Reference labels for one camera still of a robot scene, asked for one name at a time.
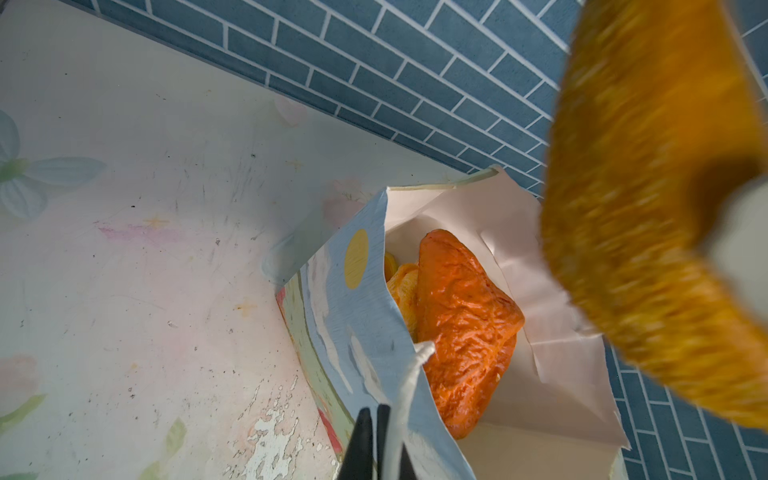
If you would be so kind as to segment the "yellow shell bun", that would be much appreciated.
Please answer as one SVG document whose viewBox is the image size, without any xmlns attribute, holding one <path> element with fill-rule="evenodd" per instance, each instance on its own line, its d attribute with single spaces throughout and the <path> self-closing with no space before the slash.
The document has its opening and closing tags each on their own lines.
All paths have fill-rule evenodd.
<svg viewBox="0 0 768 480">
<path fill-rule="evenodd" d="M 384 276 L 386 282 L 390 281 L 396 274 L 398 268 L 399 264 L 395 257 L 390 252 L 386 252 L 384 255 Z"/>
</svg>

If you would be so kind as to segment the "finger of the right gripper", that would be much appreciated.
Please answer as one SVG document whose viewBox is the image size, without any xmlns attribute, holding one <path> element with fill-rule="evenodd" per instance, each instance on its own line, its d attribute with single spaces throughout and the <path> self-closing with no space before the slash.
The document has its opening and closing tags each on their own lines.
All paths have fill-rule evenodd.
<svg viewBox="0 0 768 480">
<path fill-rule="evenodd" d="M 767 178 L 739 187 L 726 200 L 705 251 L 737 300 L 767 325 Z"/>
</svg>

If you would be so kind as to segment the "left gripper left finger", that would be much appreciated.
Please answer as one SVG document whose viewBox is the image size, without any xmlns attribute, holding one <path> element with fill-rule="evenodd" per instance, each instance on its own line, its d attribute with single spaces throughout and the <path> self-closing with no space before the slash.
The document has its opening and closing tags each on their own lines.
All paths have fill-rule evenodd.
<svg viewBox="0 0 768 480">
<path fill-rule="evenodd" d="M 357 416 L 337 479 L 372 480 L 374 473 L 373 422 L 369 408 Z"/>
</svg>

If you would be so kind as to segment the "glazed brown pastry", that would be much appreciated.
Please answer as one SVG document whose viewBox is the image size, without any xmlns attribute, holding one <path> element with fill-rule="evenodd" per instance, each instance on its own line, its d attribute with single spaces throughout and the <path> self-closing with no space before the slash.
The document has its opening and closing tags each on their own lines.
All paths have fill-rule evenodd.
<svg viewBox="0 0 768 480">
<path fill-rule="evenodd" d="M 507 371 L 525 317 L 447 230 L 421 240 L 418 267 L 416 337 L 435 346 L 424 373 L 446 429 L 460 440 L 475 428 Z"/>
</svg>

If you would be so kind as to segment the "striped oval bread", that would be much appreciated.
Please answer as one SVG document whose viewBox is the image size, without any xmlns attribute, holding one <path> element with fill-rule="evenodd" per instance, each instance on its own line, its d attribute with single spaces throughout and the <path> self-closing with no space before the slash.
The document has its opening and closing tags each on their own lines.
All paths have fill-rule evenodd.
<svg viewBox="0 0 768 480">
<path fill-rule="evenodd" d="M 387 281 L 387 288 L 398 306 L 409 335 L 416 341 L 419 321 L 417 309 L 417 284 L 419 268 L 417 264 L 401 265 Z"/>
</svg>

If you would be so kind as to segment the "round orange bread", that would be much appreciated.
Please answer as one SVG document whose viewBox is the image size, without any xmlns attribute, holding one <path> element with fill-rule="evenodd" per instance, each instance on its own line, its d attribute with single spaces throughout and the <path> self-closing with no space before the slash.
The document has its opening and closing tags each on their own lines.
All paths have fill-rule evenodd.
<svg viewBox="0 0 768 480">
<path fill-rule="evenodd" d="M 687 401 L 767 426 L 767 332 L 701 251 L 767 171 L 720 1 L 589 1 L 550 131 L 543 251 L 573 303 Z"/>
</svg>

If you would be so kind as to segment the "paper gift bag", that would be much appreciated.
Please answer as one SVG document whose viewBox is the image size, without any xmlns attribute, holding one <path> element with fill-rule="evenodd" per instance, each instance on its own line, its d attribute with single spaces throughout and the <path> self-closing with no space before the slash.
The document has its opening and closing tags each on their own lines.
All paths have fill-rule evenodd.
<svg viewBox="0 0 768 480">
<path fill-rule="evenodd" d="M 378 459 L 401 386 L 414 396 L 404 455 L 420 479 L 623 479 L 628 446 L 601 334 L 543 259 L 540 203 L 499 169 L 449 184 L 388 187 L 338 228 L 311 215 L 264 263 L 338 459 L 356 443 Z M 461 440 L 444 426 L 418 345 L 385 285 L 385 257 L 414 262 L 444 229 L 521 309 L 509 367 L 479 424 Z M 357 428 L 361 410 L 374 417 Z"/>
</svg>

